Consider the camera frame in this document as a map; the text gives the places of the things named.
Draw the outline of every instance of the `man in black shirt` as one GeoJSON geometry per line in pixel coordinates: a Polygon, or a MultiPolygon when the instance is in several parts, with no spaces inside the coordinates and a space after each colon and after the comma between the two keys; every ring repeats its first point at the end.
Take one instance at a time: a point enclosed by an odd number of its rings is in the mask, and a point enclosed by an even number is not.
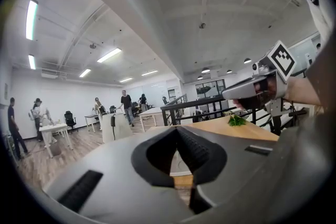
{"type": "Polygon", "coordinates": [[[128,94],[126,94],[125,90],[123,90],[121,93],[122,93],[122,97],[121,97],[121,101],[120,101],[121,105],[120,105],[119,108],[121,108],[122,104],[124,104],[124,110],[125,110],[125,114],[126,114],[128,123],[130,125],[132,125],[132,127],[134,127],[131,97],[128,94]]]}
{"type": "Polygon", "coordinates": [[[28,154],[28,150],[26,148],[25,142],[23,141],[19,133],[19,127],[17,126],[15,119],[14,119],[14,109],[13,109],[14,104],[15,104],[15,99],[12,97],[10,99],[10,105],[8,107],[8,127],[13,137],[16,155],[18,159],[21,159],[20,147],[19,147],[18,141],[21,143],[21,146],[26,155],[28,154]]]}

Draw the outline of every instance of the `green herb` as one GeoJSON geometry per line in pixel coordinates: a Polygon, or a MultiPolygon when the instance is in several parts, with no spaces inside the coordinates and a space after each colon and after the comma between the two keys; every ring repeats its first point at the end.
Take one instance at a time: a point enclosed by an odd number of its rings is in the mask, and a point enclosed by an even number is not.
{"type": "Polygon", "coordinates": [[[233,117],[230,116],[230,119],[229,119],[229,125],[230,125],[230,126],[241,126],[241,125],[245,125],[245,120],[242,119],[241,117],[238,117],[237,115],[234,115],[233,117]]]}

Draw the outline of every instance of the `black office chair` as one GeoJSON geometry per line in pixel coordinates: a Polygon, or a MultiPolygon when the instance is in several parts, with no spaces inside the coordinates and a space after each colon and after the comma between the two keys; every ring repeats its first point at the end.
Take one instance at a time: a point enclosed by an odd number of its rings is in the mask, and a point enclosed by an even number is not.
{"type": "Polygon", "coordinates": [[[65,117],[65,122],[66,124],[71,127],[71,130],[73,131],[74,130],[74,127],[76,125],[76,118],[73,118],[72,117],[72,113],[70,111],[67,111],[65,112],[64,114],[64,117],[65,117]]]}
{"type": "Polygon", "coordinates": [[[137,112],[139,111],[139,108],[136,108],[136,106],[138,106],[138,103],[137,102],[133,102],[132,103],[132,114],[133,114],[134,117],[136,117],[137,112]]]}
{"type": "Polygon", "coordinates": [[[163,101],[164,104],[168,104],[168,102],[167,102],[167,97],[166,97],[166,96],[163,96],[163,97],[162,97],[162,101],[163,101]]]}
{"type": "Polygon", "coordinates": [[[110,113],[111,114],[114,113],[115,109],[116,109],[116,107],[114,105],[110,106],[110,113]]]}

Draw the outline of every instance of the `ceiling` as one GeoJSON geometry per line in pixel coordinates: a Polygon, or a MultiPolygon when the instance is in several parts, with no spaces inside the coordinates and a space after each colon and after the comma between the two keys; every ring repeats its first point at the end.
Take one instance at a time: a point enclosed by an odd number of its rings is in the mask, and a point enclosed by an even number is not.
{"type": "Polygon", "coordinates": [[[29,0],[16,0],[5,34],[15,67],[29,68],[28,54],[38,72],[67,80],[106,84],[158,70],[170,72],[164,62],[101,0],[36,0],[34,40],[25,38],[29,0]],[[97,60],[115,48],[121,53],[103,63],[97,60]],[[91,69],[84,78],[79,75],[91,69]]]}
{"type": "Polygon", "coordinates": [[[224,76],[278,39],[291,46],[317,31],[305,0],[37,1],[34,41],[25,38],[29,0],[15,3],[5,35],[13,62],[28,68],[33,54],[38,68],[69,80],[86,68],[92,71],[82,80],[108,84],[152,70],[184,82],[196,81],[204,67],[224,76]],[[122,53],[97,63],[117,47],[122,53]]]}
{"type": "Polygon", "coordinates": [[[157,1],[186,82],[195,81],[204,67],[219,76],[238,71],[245,58],[258,60],[278,39],[291,46],[316,31],[305,0],[157,1]]]}

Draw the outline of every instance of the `woman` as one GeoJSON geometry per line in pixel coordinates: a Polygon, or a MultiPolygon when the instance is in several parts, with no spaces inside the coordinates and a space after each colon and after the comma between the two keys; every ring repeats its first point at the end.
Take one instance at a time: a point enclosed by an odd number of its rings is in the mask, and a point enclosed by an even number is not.
{"type": "Polygon", "coordinates": [[[36,101],[34,102],[32,114],[34,116],[34,121],[35,121],[35,128],[36,128],[36,133],[37,133],[37,141],[41,142],[43,140],[42,133],[39,131],[40,129],[40,117],[36,116],[34,110],[35,108],[39,107],[41,105],[42,101],[40,98],[36,98],[36,101]]]}
{"type": "Polygon", "coordinates": [[[99,118],[99,122],[100,122],[100,131],[102,131],[103,130],[102,129],[102,126],[103,126],[103,116],[101,114],[101,110],[104,110],[104,106],[100,103],[98,97],[96,97],[94,99],[94,101],[95,101],[94,107],[95,107],[95,110],[96,110],[96,112],[98,114],[98,118],[99,118]]]}
{"type": "Polygon", "coordinates": [[[140,103],[141,103],[141,110],[142,110],[142,112],[145,112],[147,110],[147,105],[146,105],[147,98],[146,98],[144,93],[141,95],[139,100],[140,100],[140,103]]]}
{"type": "MultiPolygon", "coordinates": [[[[34,104],[34,110],[33,115],[35,117],[35,126],[39,129],[40,126],[48,126],[48,125],[54,125],[53,120],[50,117],[49,110],[45,107],[41,107],[42,101],[40,98],[36,98],[35,104],[34,104]]],[[[45,133],[45,139],[49,144],[54,144],[57,142],[57,140],[53,137],[52,132],[46,132],[45,133]]]]}

